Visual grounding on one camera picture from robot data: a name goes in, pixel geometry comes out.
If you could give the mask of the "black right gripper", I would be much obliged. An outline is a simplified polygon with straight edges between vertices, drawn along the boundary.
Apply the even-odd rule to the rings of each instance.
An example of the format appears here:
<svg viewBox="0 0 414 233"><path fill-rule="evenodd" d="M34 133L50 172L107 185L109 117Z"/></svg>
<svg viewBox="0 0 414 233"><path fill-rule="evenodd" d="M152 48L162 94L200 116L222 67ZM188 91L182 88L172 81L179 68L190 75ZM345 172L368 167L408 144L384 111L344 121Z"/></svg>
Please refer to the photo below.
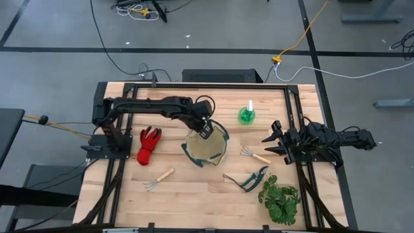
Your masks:
<svg viewBox="0 0 414 233"><path fill-rule="evenodd" d="M306 131L305 128L288 129L284 134L281 130L281 122L275 120L272 125L272 133L267 138L263 139L262 142L271 142L282 136L282 146L274 146L265 148L265 151L277 153L278 155L285 155L285 163L304 163L306 162L306 153L303 151L303 143L305 142Z"/></svg>

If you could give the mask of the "beige and green gardening bag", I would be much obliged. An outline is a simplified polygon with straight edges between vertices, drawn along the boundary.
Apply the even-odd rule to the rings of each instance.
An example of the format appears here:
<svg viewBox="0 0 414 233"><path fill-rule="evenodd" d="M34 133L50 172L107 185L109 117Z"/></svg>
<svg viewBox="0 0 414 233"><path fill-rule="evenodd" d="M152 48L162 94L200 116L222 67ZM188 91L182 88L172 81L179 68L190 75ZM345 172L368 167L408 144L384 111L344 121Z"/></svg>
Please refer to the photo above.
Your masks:
<svg viewBox="0 0 414 233"><path fill-rule="evenodd" d="M229 133L215 120L212 120L212 126L214 131L208 139L204 140L196 131L191 131L185 143L181 144L187 158L200 168L207 164L217 166L226 156Z"/></svg>

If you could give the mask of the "wooden-handled hand rake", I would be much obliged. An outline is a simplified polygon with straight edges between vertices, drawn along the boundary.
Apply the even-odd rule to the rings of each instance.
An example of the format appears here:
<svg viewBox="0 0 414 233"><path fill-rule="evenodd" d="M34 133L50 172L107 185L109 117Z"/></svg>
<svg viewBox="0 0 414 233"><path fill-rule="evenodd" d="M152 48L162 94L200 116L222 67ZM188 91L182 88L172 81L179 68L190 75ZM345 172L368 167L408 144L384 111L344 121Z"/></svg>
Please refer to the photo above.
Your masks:
<svg viewBox="0 0 414 233"><path fill-rule="evenodd" d="M174 168L169 169L168 171L166 171L165 173L163 173L161 176L159 176L158 178L156 178L155 180L148 182L148 183L144 183L144 187L145 189L149 192L152 189L154 189L154 187L156 187L156 185L163 181L166 177L170 176L172 173L175 172Z"/></svg>
<svg viewBox="0 0 414 233"><path fill-rule="evenodd" d="M255 154L255 153L251 152L246 147L242 147L242 149L241 149L241 155L244 155L244 156L247 156L247 157L251 157L251 158L256 159L256 160L258 160L260 162L263 162L265 164L270 164L271 163L270 160L268 160L268 159L266 159L264 157L261 157L261 156Z"/></svg>

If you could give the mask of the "green spray bottle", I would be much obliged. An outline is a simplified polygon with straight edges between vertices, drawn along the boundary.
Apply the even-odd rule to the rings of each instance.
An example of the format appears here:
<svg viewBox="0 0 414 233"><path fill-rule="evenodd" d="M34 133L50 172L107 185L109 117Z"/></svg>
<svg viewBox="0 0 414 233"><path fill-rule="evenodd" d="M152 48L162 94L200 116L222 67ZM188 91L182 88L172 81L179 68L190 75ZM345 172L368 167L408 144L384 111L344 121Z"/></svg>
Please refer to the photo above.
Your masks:
<svg viewBox="0 0 414 233"><path fill-rule="evenodd" d="M253 101L249 100L248 105L240 109L238 114L238 121L242 125L250 125L255 120L256 113L254 111Z"/></svg>

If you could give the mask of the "green-handled pruning shears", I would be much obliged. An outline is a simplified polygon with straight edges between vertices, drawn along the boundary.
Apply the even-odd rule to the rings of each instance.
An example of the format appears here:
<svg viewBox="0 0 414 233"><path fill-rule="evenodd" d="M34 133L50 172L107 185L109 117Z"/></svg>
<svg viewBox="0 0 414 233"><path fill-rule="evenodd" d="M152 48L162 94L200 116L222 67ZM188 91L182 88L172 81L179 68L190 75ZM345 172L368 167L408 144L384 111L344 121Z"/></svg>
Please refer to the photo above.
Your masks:
<svg viewBox="0 0 414 233"><path fill-rule="evenodd" d="M225 179L228 179L234 182L238 187L240 187L245 192L251 192L259 183L263 180L266 172L268 170L268 166L262 167L260 170L254 172L245 182L239 183L235 179L231 178L230 176L223 174Z"/></svg>

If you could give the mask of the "red and black work glove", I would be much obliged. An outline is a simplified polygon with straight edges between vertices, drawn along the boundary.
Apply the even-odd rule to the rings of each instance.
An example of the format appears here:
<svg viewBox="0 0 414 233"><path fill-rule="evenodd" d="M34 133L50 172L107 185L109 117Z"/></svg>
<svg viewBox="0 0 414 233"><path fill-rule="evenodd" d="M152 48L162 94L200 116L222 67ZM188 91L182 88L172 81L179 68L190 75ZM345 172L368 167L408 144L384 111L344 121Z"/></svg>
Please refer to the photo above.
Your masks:
<svg viewBox="0 0 414 233"><path fill-rule="evenodd" d="M142 166L149 164L150 156L161 139L162 130L149 126L140 132L141 147L137 153L137 161Z"/></svg>

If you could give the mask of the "black computer tower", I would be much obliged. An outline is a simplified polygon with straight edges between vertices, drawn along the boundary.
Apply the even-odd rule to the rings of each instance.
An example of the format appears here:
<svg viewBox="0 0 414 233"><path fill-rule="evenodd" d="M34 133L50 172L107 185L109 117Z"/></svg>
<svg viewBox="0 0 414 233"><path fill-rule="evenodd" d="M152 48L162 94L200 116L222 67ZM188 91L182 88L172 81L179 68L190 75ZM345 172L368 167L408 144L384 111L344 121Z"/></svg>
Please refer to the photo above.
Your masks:
<svg viewBox="0 0 414 233"><path fill-rule="evenodd" d="M182 82L263 83L255 69L184 69Z"/></svg>

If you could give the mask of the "green artificial leafy plant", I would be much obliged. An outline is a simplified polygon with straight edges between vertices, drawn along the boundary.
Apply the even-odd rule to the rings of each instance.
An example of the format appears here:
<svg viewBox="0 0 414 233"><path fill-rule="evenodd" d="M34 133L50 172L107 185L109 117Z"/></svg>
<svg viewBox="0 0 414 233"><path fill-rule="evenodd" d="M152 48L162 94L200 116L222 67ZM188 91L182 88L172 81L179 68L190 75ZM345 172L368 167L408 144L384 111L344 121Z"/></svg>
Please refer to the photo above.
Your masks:
<svg viewBox="0 0 414 233"><path fill-rule="evenodd" d="M294 186L279 186L278 177L270 175L258 194L259 203L267 209L270 219L278 224L294 225L301 197Z"/></svg>

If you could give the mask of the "grey desk foot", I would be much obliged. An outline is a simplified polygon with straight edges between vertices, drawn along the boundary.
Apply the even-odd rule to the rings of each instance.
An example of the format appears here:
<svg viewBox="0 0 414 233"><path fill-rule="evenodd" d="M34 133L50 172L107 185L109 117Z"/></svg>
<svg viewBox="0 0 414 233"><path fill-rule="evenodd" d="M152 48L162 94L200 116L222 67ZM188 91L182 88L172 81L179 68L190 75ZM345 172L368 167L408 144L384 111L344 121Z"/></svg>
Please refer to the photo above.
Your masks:
<svg viewBox="0 0 414 233"><path fill-rule="evenodd" d="M414 98L407 99L391 99L391 100L377 100L374 107L414 107Z"/></svg>
<svg viewBox="0 0 414 233"><path fill-rule="evenodd" d="M389 15L387 10L395 0L382 0L377 10L366 14L343 14L342 23L400 23L402 15Z"/></svg>

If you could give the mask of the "black stand leg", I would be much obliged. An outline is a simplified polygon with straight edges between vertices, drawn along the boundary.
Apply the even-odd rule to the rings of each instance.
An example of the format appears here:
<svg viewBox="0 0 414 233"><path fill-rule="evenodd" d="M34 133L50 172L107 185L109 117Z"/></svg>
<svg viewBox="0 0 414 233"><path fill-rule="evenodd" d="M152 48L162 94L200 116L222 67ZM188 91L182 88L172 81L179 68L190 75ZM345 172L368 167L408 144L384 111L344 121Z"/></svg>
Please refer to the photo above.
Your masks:
<svg viewBox="0 0 414 233"><path fill-rule="evenodd" d="M161 8L160 4L156 1L156 0L151 0L151 3L153 4L153 6L155 7L157 13L159 14L161 20L163 20L163 22L167 23L167 17L166 17L166 13L165 11Z"/></svg>

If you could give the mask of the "black low bench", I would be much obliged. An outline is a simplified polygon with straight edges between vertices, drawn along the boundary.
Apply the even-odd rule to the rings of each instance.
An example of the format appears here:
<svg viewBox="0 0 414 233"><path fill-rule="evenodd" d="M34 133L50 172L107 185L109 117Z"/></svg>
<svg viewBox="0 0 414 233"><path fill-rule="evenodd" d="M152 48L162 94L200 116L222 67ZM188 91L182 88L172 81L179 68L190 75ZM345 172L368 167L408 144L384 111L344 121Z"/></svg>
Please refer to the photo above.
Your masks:
<svg viewBox="0 0 414 233"><path fill-rule="evenodd" d="M73 213L85 166L31 165L22 187L0 184L0 207L14 206L7 232L16 228L20 219L43 220L42 211L64 210Z"/></svg>

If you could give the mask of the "black side table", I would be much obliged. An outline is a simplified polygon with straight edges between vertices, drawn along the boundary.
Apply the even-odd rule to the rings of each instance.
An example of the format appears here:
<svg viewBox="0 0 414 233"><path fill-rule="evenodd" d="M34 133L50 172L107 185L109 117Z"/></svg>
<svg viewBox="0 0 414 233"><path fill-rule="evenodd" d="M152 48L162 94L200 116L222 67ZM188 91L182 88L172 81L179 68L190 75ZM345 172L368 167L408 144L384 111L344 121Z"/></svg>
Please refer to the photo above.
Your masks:
<svg viewBox="0 0 414 233"><path fill-rule="evenodd" d="M23 109L0 108L0 168L19 131L24 114Z"/></svg>

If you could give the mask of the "black aluminium table frame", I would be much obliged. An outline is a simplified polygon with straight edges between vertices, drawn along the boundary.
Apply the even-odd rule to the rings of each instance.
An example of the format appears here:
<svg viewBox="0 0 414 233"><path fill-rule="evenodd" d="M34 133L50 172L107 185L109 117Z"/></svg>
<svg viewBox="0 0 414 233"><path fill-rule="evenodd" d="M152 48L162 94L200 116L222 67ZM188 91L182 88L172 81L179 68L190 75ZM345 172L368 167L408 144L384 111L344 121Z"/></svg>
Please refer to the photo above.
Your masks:
<svg viewBox="0 0 414 233"><path fill-rule="evenodd" d="M116 227L135 227L143 233L154 232L271 232L296 233L305 230L302 209L294 225L272 222L266 208L257 200L259 189L244 192L234 182L243 182L262 167L256 159L241 155L242 147L271 161L269 173L278 177L282 186L299 184L296 167L285 164L279 155L265 151L262 140L271 133L271 123L278 120L283 128L297 126L303 114L324 122L318 92L314 85L235 84L235 83L149 83L107 82L96 88L94 103L104 98L127 96L137 99L160 99L166 96L189 96L216 103L213 118L230 134L224 160L217 166L194 165L185 156L183 144L188 128L177 120L159 115L124 116L122 127L131 126L133 143L125 162L121 187L109 196L103 214L105 222ZM255 120L250 125L238 121L240 109L253 101ZM140 132L152 127L162 130L161 139L152 152L147 166L137 161L141 147ZM169 169L175 172L147 191L144 183L151 182Z"/></svg>

